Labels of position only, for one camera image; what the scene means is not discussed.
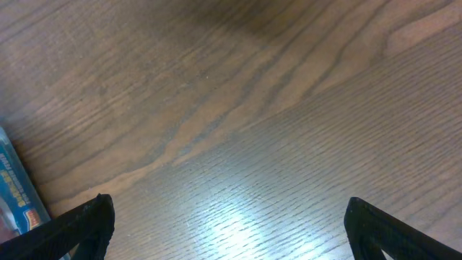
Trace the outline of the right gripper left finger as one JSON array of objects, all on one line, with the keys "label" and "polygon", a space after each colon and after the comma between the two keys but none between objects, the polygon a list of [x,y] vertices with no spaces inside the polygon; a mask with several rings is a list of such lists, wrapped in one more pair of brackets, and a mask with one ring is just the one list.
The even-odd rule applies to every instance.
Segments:
[{"label": "right gripper left finger", "polygon": [[73,259],[102,260],[115,230],[115,210],[108,194],[1,244],[1,260],[60,259],[74,249]]}]

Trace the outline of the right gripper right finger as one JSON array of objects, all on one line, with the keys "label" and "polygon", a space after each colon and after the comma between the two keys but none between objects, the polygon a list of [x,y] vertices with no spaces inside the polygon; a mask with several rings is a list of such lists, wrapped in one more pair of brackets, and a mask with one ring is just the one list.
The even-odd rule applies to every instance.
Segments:
[{"label": "right gripper right finger", "polygon": [[460,259],[461,252],[425,235],[359,197],[349,200],[344,227],[356,260]]}]

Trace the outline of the blue Kool Fever box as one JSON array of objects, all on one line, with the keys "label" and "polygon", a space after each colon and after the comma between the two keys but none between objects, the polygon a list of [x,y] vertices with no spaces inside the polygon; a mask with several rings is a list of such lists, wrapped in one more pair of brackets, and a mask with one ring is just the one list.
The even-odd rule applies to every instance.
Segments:
[{"label": "blue Kool Fever box", "polygon": [[1,242],[51,220],[4,130],[1,130]]}]

